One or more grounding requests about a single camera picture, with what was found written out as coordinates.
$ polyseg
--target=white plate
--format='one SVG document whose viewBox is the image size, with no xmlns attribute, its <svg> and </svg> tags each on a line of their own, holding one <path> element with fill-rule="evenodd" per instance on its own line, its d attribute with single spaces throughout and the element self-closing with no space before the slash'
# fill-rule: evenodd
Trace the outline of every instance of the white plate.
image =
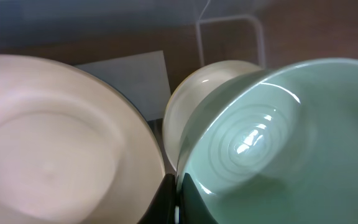
<svg viewBox="0 0 358 224">
<path fill-rule="evenodd" d="M 0 223 L 135 223 L 163 175 L 152 132 L 116 90 L 0 55 Z"/>
<path fill-rule="evenodd" d="M 259 70 L 259 66 L 239 60 L 217 62 L 195 71 L 178 86 L 168 102 L 162 126 L 164 148 L 175 170 L 183 128 L 198 104 L 224 82 Z"/>
</svg>

